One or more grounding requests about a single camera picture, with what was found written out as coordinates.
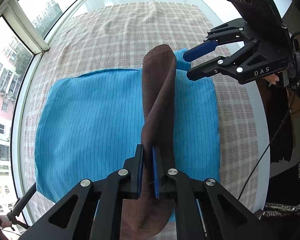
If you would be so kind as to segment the person right hand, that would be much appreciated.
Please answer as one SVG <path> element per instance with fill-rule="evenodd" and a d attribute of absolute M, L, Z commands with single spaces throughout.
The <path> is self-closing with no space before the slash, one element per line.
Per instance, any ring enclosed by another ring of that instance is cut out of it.
<path fill-rule="evenodd" d="M 267 80 L 273 85 L 276 85 L 276 83 L 279 82 L 279 77 L 276 74 L 271 74 L 269 76 L 264 77 L 263 79 Z"/>

